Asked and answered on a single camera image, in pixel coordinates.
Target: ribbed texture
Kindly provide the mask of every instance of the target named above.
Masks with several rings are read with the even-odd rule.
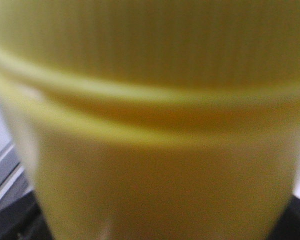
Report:
[[[298,81],[300,0],[0,0],[0,48],[96,80],[186,88]]]

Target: gray surface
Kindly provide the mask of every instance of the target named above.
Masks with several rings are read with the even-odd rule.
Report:
[[[19,164],[15,149],[9,149],[8,152],[3,150],[2,156],[0,155],[0,186]]]
[[[24,173],[22,173],[13,183],[11,188],[4,194],[0,199],[0,210],[8,207],[14,201],[20,199],[29,188],[27,178]]]

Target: black surface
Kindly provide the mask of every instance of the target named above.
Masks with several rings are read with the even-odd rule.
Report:
[[[32,192],[0,211],[0,240],[53,240]],[[292,198],[267,240],[300,240],[300,199]]]
[[[0,240],[52,240],[33,192],[0,211]]]
[[[300,240],[299,198],[292,198],[267,240]]]

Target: yellow cup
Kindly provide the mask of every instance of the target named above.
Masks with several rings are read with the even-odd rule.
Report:
[[[300,0],[0,0],[0,96],[57,240],[264,239],[300,155]]]

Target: yellow plastic container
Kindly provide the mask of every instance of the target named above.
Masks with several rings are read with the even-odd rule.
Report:
[[[0,102],[57,240],[265,239],[300,156],[300,0],[0,0]]]

